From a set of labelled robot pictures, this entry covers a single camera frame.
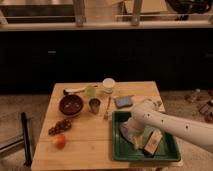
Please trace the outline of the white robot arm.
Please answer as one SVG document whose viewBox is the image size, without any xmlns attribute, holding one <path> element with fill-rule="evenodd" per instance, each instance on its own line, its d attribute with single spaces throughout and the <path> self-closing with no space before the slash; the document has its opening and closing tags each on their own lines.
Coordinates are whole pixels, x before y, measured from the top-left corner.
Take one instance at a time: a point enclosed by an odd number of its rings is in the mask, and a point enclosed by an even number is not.
<svg viewBox="0 0 213 171">
<path fill-rule="evenodd" d="M 134 136 L 141 135 L 146 125 L 213 153 L 213 125 L 163 114 L 158 111 L 158 103 L 151 99 L 145 99 L 132 107 L 131 116 L 125 123 L 126 137 L 132 140 Z"/>
</svg>

